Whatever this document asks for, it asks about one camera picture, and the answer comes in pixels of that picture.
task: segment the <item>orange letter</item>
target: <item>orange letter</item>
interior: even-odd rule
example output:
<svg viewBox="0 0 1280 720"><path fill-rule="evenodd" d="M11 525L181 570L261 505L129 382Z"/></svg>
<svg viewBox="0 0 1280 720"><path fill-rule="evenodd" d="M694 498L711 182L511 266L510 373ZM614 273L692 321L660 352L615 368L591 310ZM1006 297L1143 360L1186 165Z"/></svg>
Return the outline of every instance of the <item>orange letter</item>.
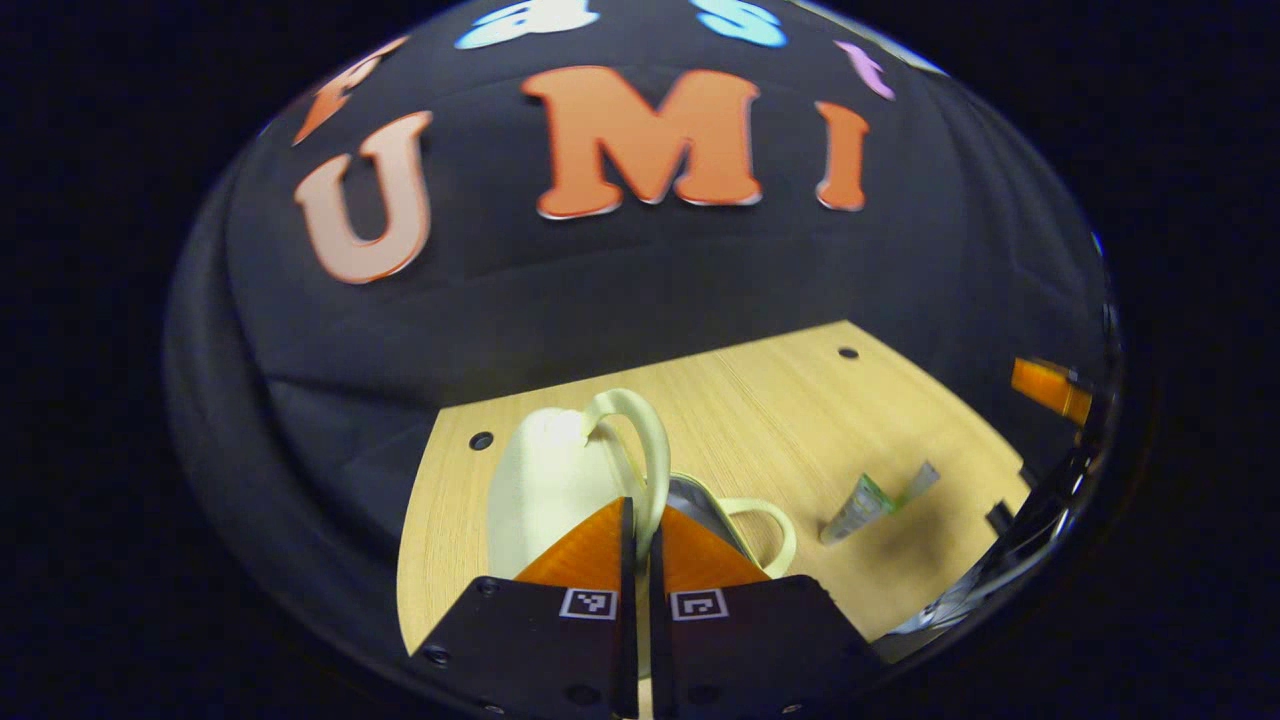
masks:
<svg viewBox="0 0 1280 720"><path fill-rule="evenodd" d="M526 79L524 91L543 99L550 126L554 187L538 200L544 218L599 215L622 202L622 190L604 179L600 150L649 204L667 195L686 149L687 169L676 181L682 200L694 205L760 200L748 129L748 111L760 91L740 77L689 70L657 113L611 68L548 70Z"/></svg>
<svg viewBox="0 0 1280 720"><path fill-rule="evenodd" d="M387 205L387 231L378 240L361 240L351 228L342 196L351 155L329 160L298 183L293 199L302 205L311 246L330 275L352 284L376 281L403 269L426 245L431 210L417 137L430 122L430 113L404 115L360 145L360 154L374 161Z"/></svg>
<svg viewBox="0 0 1280 720"><path fill-rule="evenodd" d="M326 82L324 87L316 91L316 101L311 104L311 110L307 113L307 119L302 122L302 128L298 129L298 135L293 138L293 145L306 140L311 131L320 127L325 120L333 117L334 113L342 109L347 104L347 91L356 87L369 77L369 73L374 72L378 63L381 60L383 55L389 54L401 45L408 36L393 40L387 45L383 45L378 50L369 54L367 58L356 63L355 65L347 68L338 73L338 77Z"/></svg>
<svg viewBox="0 0 1280 720"><path fill-rule="evenodd" d="M818 201L832 210L861 210L863 138L870 132L858 113L832 102L814 102L827 118L827 177L818 183Z"/></svg>

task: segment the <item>blue letter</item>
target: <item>blue letter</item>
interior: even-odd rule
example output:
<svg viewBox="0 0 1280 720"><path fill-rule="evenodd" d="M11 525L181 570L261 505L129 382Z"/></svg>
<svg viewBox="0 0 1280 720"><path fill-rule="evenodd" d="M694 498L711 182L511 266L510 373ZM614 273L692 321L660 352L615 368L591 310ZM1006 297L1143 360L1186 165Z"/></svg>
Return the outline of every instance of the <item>blue letter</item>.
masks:
<svg viewBox="0 0 1280 720"><path fill-rule="evenodd" d="M777 26L782 24L773 13L742 3L741 0L689 0L707 10L698 19L724 37L736 37L765 47L782 47L787 36Z"/></svg>

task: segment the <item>wooden tabletop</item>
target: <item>wooden tabletop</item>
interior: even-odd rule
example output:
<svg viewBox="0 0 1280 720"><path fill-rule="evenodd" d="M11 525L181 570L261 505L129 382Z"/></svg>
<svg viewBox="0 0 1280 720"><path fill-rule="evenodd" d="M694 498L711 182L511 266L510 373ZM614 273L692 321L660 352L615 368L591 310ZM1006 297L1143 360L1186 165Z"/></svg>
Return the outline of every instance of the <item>wooden tabletop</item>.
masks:
<svg viewBox="0 0 1280 720"><path fill-rule="evenodd" d="M856 359L840 348L858 352ZM671 468L717 497L760 497L791 516L788 574L817 579L873 641L937 598L991 547L984 516L1014 512L1028 488L1021 457L924 370L847 322L440 411L410 497L397 602L415 651L470 580L488 573L489 480L520 421L540 407L581 410L598 392L632 389L667 427ZM625 419L609 423L640 459ZM479 432L493 445L474 451ZM895 515L823 546L818 532L868 473L891 497L923 462L941 479ZM735 518L762 562L781 536L765 516Z"/></svg>

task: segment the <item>fisheye lens view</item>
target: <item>fisheye lens view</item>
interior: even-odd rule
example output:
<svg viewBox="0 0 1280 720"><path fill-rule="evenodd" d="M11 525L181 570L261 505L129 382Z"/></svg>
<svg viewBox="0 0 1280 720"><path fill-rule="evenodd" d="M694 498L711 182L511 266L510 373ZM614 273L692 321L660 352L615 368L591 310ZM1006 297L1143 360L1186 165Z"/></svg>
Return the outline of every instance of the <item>fisheye lens view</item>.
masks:
<svg viewBox="0 0 1280 720"><path fill-rule="evenodd" d="M227 159L165 327L202 511L344 656L480 717L829 717L1124 482L1108 238L927 47L422 20Z"/></svg>

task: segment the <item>mug handle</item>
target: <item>mug handle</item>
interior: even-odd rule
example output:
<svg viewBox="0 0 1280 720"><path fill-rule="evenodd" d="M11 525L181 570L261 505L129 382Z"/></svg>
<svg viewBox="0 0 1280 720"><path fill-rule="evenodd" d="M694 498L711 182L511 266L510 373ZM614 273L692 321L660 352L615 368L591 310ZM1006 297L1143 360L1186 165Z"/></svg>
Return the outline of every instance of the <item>mug handle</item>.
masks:
<svg viewBox="0 0 1280 720"><path fill-rule="evenodd" d="M588 436L595 425L608 415L622 415L631 420L640 434L640 445L644 446L644 464L648 480L636 478L644 483L644 492L634 493L636 506L636 562L641 562L649 553L649 543L653 534L658 532L662 523L662 512L667 509L667 489L671 486L671 446L667 442L667 428L663 427L658 411L649 405L649 401L626 388L607 389L591 398L582 413L582 445L586 445Z"/></svg>
<svg viewBox="0 0 1280 720"><path fill-rule="evenodd" d="M762 570L764 574L772 579L781 578L787 568L791 566L791 561L796 557L796 528L791 524L791 518L782 511L781 507L773 505L767 500L760 500L756 497L724 497L719 501L721 509L726 515L737 515L739 512L764 512L778 524L782 529L782 548L778 550L778 555Z"/></svg>

